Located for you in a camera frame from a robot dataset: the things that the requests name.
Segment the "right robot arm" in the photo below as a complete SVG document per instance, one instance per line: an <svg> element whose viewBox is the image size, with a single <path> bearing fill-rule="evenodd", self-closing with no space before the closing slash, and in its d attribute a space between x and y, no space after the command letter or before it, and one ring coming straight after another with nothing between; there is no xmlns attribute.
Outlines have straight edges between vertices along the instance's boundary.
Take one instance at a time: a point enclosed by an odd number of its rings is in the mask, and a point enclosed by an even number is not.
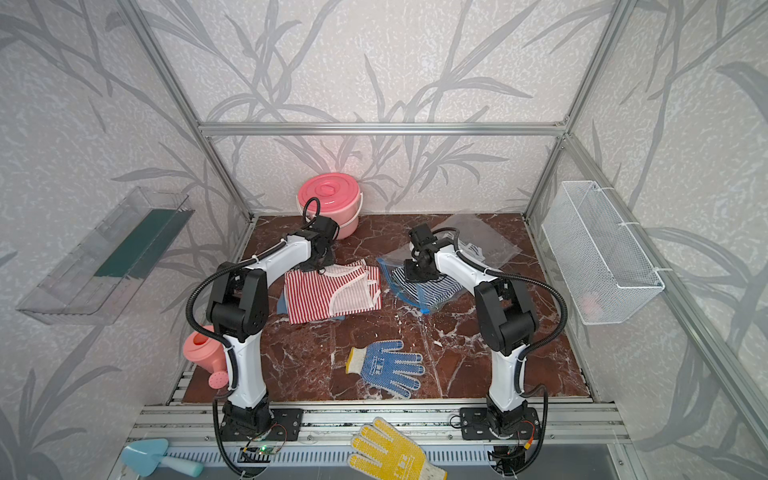
<svg viewBox="0 0 768 480"><path fill-rule="evenodd" d="M510 437L525 419L527 399L535 394L524 389L527 356L555 340L568 321L564 297L547 283L505 273L471 259L459 246L459 230L431 230L420 224L408 232L411 257L405 261L406 279L426 283L449 277L472 293L479 332L492 350L492 379L487 394L487 428L498 437ZM528 287L550 293L559 307L559 323L545 338L536 341L539 321Z"/></svg>

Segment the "blue white striped garment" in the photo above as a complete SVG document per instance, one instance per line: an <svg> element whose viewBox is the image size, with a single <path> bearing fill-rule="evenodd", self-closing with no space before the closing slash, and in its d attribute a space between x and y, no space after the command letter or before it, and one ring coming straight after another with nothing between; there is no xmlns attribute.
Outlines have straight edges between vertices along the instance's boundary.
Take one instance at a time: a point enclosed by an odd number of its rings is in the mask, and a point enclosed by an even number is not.
<svg viewBox="0 0 768 480"><path fill-rule="evenodd" d="M424 283L410 282L406 279L402 266L390 270L387 280L392 293L398 299L424 314L440 309L465 292L458 282L448 276Z"/></svg>

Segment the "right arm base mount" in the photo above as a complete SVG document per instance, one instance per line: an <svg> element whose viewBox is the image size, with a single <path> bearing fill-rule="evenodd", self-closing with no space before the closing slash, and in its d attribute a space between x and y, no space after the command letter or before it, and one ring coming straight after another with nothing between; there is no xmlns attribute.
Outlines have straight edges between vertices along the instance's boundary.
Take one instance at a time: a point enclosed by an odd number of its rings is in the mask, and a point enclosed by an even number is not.
<svg viewBox="0 0 768 480"><path fill-rule="evenodd" d="M460 429L464 440L538 440L540 421L537 411L523 404L501 412L496 408L462 408Z"/></svg>

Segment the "clear vacuum storage bag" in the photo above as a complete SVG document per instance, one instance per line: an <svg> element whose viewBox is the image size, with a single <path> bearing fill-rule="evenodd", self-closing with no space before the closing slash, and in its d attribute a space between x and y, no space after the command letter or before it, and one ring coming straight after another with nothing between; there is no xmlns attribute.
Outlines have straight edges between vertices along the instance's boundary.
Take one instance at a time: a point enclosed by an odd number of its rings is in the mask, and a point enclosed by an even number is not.
<svg viewBox="0 0 768 480"><path fill-rule="evenodd" d="M433 230L442 228L449 228L449 231L438 233L438 238L451 237L453 234L452 229L458 229L459 246L463 253L471 257L473 261L494 269L500 269L508 260L521 252L518 246L512 244L476 215L452 215L444 222L433 227ZM411 258L411 250L412 245L408 242L406 245L377 259L389 289L388 272L398 266L404 268L404 261Z"/></svg>

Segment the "red white striped garment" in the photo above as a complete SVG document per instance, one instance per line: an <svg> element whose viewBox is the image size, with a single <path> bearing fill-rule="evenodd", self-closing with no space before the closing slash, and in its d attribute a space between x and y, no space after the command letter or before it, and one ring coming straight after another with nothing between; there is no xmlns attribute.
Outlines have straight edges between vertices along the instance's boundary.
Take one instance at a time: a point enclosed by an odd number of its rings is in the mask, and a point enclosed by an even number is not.
<svg viewBox="0 0 768 480"><path fill-rule="evenodd" d="M330 265L322 272L292 270L284 276L291 324L304 324L381 308L381 274L364 260Z"/></svg>

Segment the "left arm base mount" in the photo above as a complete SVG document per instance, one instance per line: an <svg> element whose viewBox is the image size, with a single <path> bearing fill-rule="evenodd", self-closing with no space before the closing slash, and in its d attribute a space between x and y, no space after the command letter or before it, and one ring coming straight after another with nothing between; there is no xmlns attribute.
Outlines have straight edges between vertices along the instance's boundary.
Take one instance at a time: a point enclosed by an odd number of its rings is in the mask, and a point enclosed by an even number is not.
<svg viewBox="0 0 768 480"><path fill-rule="evenodd" d="M245 442L256 437L268 441L298 440L304 411L299 408L247 410L235 407L225 413L220 430L224 442Z"/></svg>

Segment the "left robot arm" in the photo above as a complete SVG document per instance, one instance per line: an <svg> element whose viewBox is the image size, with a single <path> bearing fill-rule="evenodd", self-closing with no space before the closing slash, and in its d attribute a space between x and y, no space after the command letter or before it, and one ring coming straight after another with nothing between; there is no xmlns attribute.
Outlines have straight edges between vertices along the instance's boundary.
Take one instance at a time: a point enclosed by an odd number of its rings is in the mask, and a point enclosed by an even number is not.
<svg viewBox="0 0 768 480"><path fill-rule="evenodd" d="M188 324L224 348L229 378L225 420L256 432L272 425L260 353L269 286L295 267L312 272L335 263L333 244L340 227L322 214L319 198L305 202L302 218L298 230L266 251L222 263L193 290L185 306Z"/></svg>

